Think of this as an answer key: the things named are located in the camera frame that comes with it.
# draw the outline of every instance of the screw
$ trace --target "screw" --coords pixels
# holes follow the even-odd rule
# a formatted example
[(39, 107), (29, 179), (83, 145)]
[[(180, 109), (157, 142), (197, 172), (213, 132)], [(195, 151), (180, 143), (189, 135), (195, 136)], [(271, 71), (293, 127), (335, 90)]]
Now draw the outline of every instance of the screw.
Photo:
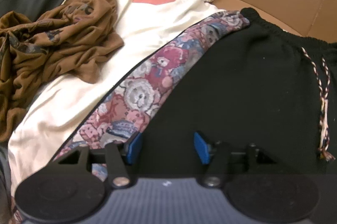
[(209, 187), (216, 187), (220, 185), (220, 179), (216, 176), (210, 176), (206, 178), (204, 182)]
[(130, 183), (130, 180), (127, 177), (121, 176), (121, 177), (116, 177), (112, 181), (117, 187), (123, 187), (126, 186)]

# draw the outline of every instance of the drawstring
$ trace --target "drawstring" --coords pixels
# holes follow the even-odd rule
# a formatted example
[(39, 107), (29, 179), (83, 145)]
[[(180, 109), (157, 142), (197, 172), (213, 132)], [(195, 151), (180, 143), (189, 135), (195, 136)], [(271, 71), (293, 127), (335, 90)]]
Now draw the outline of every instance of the drawstring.
[(335, 160), (335, 157), (327, 151), (329, 142), (330, 142), (329, 126), (328, 126), (328, 93), (329, 93), (329, 86), (330, 86), (329, 69), (326, 65), (324, 57), (322, 57), (322, 65), (323, 65), (326, 77), (328, 79), (325, 90), (323, 90), (322, 82), (317, 72), (316, 64), (312, 61), (311, 57), (309, 57), (307, 51), (303, 47), (302, 47), (302, 51), (304, 53), (304, 56), (311, 62), (313, 66), (313, 70), (316, 75), (316, 79), (318, 81), (318, 87), (320, 89), (321, 112), (320, 112), (319, 126), (320, 126), (320, 132), (321, 132), (321, 140), (320, 140), (320, 146), (318, 148), (318, 151), (320, 153), (320, 159), (325, 159), (326, 161), (333, 161)]

